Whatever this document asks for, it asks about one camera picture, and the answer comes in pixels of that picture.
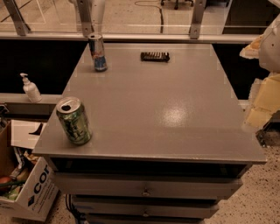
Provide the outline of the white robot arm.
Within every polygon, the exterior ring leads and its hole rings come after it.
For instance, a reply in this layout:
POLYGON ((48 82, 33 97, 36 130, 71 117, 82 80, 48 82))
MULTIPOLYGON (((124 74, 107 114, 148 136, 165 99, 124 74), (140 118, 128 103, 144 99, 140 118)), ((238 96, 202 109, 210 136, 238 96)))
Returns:
POLYGON ((243 127, 260 130, 280 109, 280 15, 265 32, 244 47, 240 56, 258 59, 259 66, 269 71, 264 80, 255 79, 248 96, 243 127))

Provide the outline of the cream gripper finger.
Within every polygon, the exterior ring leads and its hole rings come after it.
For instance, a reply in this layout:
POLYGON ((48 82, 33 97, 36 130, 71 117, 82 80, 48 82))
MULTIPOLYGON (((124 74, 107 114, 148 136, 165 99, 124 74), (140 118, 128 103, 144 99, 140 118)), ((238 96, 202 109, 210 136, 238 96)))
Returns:
POLYGON ((259 49, 261 40, 263 38, 263 35, 260 35, 257 37, 254 41, 252 41, 249 45, 244 47, 240 51, 240 56, 245 59, 258 59, 259 58, 259 49))
POLYGON ((280 109, 280 73, 270 73, 264 80, 255 79, 248 96, 244 123, 261 129, 280 109))

